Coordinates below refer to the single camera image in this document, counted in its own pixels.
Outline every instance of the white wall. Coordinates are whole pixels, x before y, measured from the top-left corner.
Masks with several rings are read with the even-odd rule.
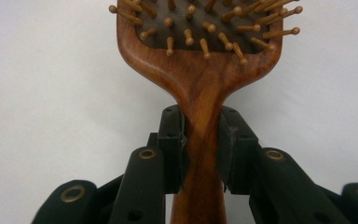
[[[116,1],[0,0],[0,223],[29,223],[60,184],[98,186],[173,105],[131,70],[116,44]],[[265,78],[235,92],[264,147],[290,153],[335,192],[358,182],[358,0],[301,1]],[[243,197],[227,199],[230,223],[251,220]]]

